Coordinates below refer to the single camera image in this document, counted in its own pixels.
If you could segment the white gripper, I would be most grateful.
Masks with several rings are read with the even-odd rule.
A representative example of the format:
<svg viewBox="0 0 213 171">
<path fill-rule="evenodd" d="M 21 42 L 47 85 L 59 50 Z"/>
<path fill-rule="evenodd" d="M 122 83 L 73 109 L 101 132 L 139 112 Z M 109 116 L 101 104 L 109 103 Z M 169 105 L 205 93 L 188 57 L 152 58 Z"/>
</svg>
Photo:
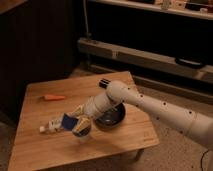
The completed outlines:
<svg viewBox="0 0 213 171">
<path fill-rule="evenodd" d="M 89 98 L 84 104 L 79 105 L 74 111 L 69 113 L 70 117 L 78 117 L 77 124 L 74 126 L 72 132 L 77 137 L 83 137 L 90 133 L 91 130 L 91 120 L 87 116 L 81 116 L 81 115 L 87 115 L 88 117 L 92 119 L 97 119 L 100 115 L 100 111 L 96 107 L 94 103 L 93 98 Z"/>
</svg>

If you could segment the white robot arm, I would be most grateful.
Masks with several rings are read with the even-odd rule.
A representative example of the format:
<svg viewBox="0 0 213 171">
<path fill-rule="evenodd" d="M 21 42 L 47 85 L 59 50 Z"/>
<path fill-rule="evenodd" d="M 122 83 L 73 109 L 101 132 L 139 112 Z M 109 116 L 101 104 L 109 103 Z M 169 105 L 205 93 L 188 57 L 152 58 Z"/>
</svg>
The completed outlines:
<svg viewBox="0 0 213 171">
<path fill-rule="evenodd" d="M 133 105 L 186 137 L 213 151 L 213 118 L 166 101 L 140 94 L 121 81 L 111 81 L 106 89 L 90 97 L 71 115 L 96 119 L 120 103 Z"/>
</svg>

